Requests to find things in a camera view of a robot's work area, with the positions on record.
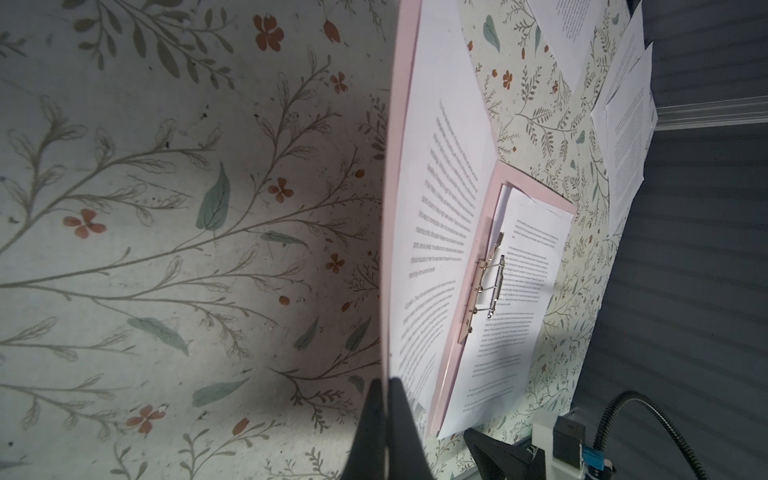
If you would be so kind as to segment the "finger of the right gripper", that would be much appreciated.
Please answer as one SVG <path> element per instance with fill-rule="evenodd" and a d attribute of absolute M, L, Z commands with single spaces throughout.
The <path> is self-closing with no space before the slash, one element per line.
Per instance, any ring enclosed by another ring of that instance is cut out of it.
<path fill-rule="evenodd" d="M 501 442 L 475 429 L 467 429 L 463 438 L 483 480 L 527 477 L 533 454 L 526 448 Z"/>

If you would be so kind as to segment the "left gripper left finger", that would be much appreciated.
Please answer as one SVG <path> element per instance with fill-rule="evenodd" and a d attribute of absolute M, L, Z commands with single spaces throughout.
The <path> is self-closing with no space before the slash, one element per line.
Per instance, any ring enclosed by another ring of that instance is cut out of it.
<path fill-rule="evenodd" d="M 385 470 L 386 414 L 382 382 L 371 382 L 341 480 L 382 480 Z"/>

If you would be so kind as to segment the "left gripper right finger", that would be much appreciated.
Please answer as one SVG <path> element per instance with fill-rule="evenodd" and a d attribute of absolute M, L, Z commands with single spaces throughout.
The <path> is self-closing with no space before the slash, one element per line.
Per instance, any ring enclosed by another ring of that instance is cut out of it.
<path fill-rule="evenodd" d="M 388 381 L 386 446 L 389 480 L 434 479 L 399 378 Z"/>

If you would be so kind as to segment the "pink paper folder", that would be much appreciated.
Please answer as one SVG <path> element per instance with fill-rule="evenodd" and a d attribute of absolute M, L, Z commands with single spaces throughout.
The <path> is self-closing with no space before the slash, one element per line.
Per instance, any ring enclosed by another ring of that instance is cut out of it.
<path fill-rule="evenodd" d="M 384 372 L 423 438 L 520 399 L 576 209 L 497 154 L 453 1 L 404 1 L 385 147 Z"/>

